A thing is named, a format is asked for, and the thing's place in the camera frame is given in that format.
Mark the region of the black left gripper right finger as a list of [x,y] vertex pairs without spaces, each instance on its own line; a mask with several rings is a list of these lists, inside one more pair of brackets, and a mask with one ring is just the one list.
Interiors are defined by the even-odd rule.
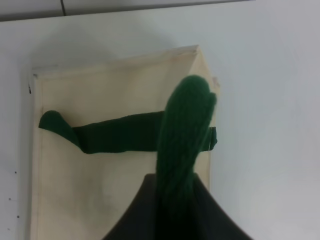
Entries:
[[193,182],[193,219],[199,240],[250,240],[219,206],[196,175]]

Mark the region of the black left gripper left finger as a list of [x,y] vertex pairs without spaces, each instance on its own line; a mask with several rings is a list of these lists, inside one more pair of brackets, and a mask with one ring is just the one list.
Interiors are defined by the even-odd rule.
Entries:
[[131,204],[104,239],[155,240],[159,203],[156,175],[147,174]]

